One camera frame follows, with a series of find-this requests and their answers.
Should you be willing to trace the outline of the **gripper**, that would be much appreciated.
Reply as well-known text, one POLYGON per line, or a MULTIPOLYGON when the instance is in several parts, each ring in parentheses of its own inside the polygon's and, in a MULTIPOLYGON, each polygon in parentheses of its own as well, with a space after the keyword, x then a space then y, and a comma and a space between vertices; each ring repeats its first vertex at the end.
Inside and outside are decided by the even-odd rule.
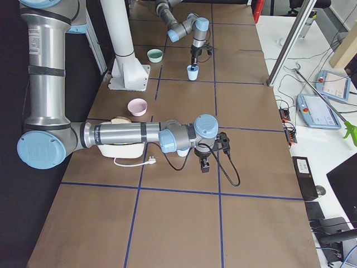
POLYGON ((200 158, 200 169, 203 173, 208 173, 210 170, 210 164, 207 158, 211 155, 211 151, 207 147, 195 147, 194 153, 200 158))
POLYGON ((191 67, 190 67, 190 70, 195 70, 195 68, 197 67, 197 59, 202 54, 202 48, 196 47, 196 46, 192 46, 191 49, 190 49, 190 53, 191 53, 191 67))

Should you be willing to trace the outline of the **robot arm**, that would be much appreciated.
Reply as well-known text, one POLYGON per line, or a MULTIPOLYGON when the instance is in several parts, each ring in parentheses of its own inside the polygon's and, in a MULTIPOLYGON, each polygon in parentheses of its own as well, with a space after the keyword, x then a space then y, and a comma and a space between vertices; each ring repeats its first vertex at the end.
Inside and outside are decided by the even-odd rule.
POLYGON ((206 34, 209 30, 209 20, 199 17, 195 13, 190 13, 184 22, 179 22, 172 14, 172 8, 182 1, 156 1, 156 14, 162 19, 167 26, 167 34, 171 42, 177 42, 186 35, 193 32, 193 41, 191 45, 191 67, 190 70, 198 66, 198 57, 202 50, 208 45, 206 34))
MULTIPOLYGON (((150 66, 136 58, 124 1, 100 1, 115 61, 110 89, 144 92, 150 66)), ((193 32, 191 71, 198 71, 197 59, 206 42, 209 20, 191 13, 178 22, 172 7, 182 1, 156 1, 156 14, 168 27, 171 42, 193 32)), ((22 19, 28 25, 31 114, 24 122, 25 132, 17 143, 20 159, 36 169, 50 169, 76 150, 94 145, 157 145, 165 153, 194 149, 201 172, 209 171, 208 156, 218 148, 218 122, 209 114, 198 116, 194 123, 140 122, 91 125, 73 122, 65 115, 65 34, 86 30, 86 1, 19 1, 22 19)))

